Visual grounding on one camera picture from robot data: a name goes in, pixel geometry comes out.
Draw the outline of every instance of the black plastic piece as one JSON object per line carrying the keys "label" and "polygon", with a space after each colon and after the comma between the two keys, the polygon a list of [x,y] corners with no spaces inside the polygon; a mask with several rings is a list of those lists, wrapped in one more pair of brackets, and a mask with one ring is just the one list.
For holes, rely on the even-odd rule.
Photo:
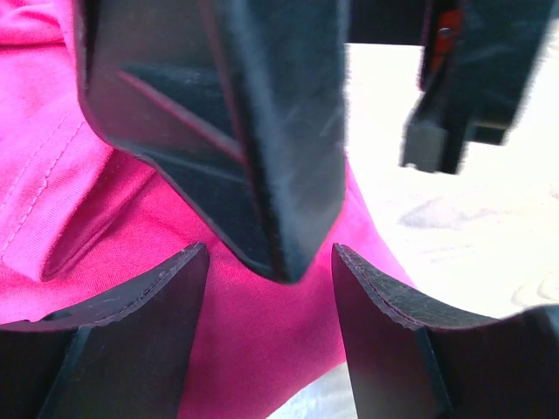
{"label": "black plastic piece", "polygon": [[559,306],[503,320],[479,316],[339,244],[332,272],[360,418],[559,417]]}
{"label": "black plastic piece", "polygon": [[251,270],[298,281],[344,194],[342,0],[76,0],[79,102]]}
{"label": "black plastic piece", "polygon": [[[436,74],[426,71],[438,17],[461,11],[459,34]],[[556,0],[431,0],[425,94],[408,123],[402,165],[455,174],[465,141],[500,145],[511,127]]]}
{"label": "black plastic piece", "polygon": [[208,266],[195,244],[37,323],[0,326],[0,417],[176,419]]}
{"label": "black plastic piece", "polygon": [[349,42],[421,45],[426,3],[426,0],[353,0]]}

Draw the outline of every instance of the black plastic part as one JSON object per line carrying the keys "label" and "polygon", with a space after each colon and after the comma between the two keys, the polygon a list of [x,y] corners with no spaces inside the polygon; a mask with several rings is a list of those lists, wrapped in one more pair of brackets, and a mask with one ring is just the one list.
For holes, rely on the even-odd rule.
{"label": "black plastic part", "polygon": [[503,320],[464,312],[339,244],[332,272],[360,418],[559,417],[559,306]]}
{"label": "black plastic part", "polygon": [[175,419],[208,266],[195,244],[49,319],[1,326],[0,417]]}
{"label": "black plastic part", "polygon": [[298,281],[344,194],[343,0],[76,0],[79,102],[251,270]]}
{"label": "black plastic part", "polygon": [[425,6],[426,0],[353,0],[349,42],[421,45]]}
{"label": "black plastic part", "polygon": [[465,141],[502,143],[556,0],[456,2],[462,13],[460,32],[445,63],[430,75],[430,45],[438,16],[449,5],[448,0],[431,0],[422,74],[425,94],[408,122],[402,165],[455,174]]}

